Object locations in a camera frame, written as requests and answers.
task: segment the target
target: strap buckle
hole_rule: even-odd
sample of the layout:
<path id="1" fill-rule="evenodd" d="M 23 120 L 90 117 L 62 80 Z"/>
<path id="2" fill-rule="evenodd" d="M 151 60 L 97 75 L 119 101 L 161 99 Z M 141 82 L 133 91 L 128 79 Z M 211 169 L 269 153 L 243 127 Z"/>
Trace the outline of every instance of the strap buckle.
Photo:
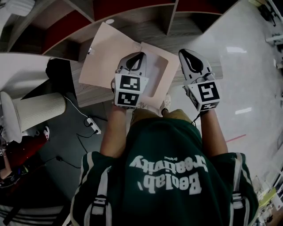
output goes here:
<path id="1" fill-rule="evenodd" d="M 242 197 L 241 193 L 233 192 L 233 194 L 232 194 L 232 204 L 233 204 L 234 209 L 241 209 L 241 208 L 244 207 L 242 200 L 243 200 L 243 197 Z"/>
<path id="2" fill-rule="evenodd" d="M 108 199 L 104 195 L 98 195 L 95 197 L 92 203 L 92 214 L 93 215 L 103 215 L 105 213 L 105 208 L 108 205 Z"/>

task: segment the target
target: red line on floor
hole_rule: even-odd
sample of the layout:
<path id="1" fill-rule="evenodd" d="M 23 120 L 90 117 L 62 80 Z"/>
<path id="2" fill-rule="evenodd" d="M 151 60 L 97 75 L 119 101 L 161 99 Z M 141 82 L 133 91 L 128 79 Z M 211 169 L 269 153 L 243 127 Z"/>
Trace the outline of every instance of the red line on floor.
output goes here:
<path id="1" fill-rule="evenodd" d="M 244 136 L 246 136 L 246 134 L 241 135 L 241 136 L 237 136 L 237 137 L 235 137 L 235 138 L 233 138 L 233 139 L 229 139 L 229 140 L 226 141 L 226 143 L 228 143 L 228 142 L 230 142 L 230 141 L 232 141 L 232 140 L 239 139 L 239 138 L 244 137 Z"/>

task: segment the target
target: green t-shirt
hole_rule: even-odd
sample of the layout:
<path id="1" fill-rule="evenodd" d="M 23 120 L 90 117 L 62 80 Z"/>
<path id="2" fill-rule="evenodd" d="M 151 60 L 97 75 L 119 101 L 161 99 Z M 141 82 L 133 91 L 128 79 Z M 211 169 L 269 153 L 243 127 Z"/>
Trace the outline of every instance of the green t-shirt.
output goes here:
<path id="1" fill-rule="evenodd" d="M 241 158 L 239 191 L 249 201 L 249 223 L 258 201 L 245 155 L 202 153 L 200 133 L 184 120 L 154 118 L 135 123 L 118 159 L 88 153 L 72 200 L 71 219 L 84 225 L 102 173 L 115 225 L 229 225 L 235 162 Z"/>

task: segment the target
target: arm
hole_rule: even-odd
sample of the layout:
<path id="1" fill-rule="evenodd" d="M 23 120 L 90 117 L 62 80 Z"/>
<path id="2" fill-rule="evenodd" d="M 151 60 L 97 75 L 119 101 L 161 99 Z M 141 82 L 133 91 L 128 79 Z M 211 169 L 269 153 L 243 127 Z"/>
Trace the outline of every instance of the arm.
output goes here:
<path id="1" fill-rule="evenodd" d="M 209 110 L 201 118 L 203 153 L 207 157 L 213 157 L 228 152 L 226 141 L 222 134 L 218 119 L 214 110 Z"/>
<path id="2" fill-rule="evenodd" d="M 113 105 L 100 153 L 119 158 L 126 146 L 126 110 Z"/>
<path id="3" fill-rule="evenodd" d="M 0 170 L 0 178 L 1 179 L 5 179 L 12 172 L 12 170 L 10 168 L 10 163 L 8 161 L 8 158 L 7 158 L 5 151 L 3 153 L 3 158 L 4 158 L 4 163 L 5 163 L 5 169 Z"/>

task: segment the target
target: white cable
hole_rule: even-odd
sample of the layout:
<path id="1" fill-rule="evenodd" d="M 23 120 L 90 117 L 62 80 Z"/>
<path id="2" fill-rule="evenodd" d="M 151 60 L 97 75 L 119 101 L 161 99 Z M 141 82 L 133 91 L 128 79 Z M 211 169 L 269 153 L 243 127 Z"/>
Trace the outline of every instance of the white cable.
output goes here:
<path id="1" fill-rule="evenodd" d="M 71 104 L 75 107 L 75 109 L 77 109 L 77 111 L 78 111 L 79 113 L 81 113 L 83 116 L 86 116 L 85 114 L 83 114 L 82 112 L 80 112 L 80 110 L 79 110 L 78 108 L 76 108 L 76 106 L 73 104 L 73 102 L 72 102 L 69 98 L 66 98 L 66 99 L 71 102 Z"/>

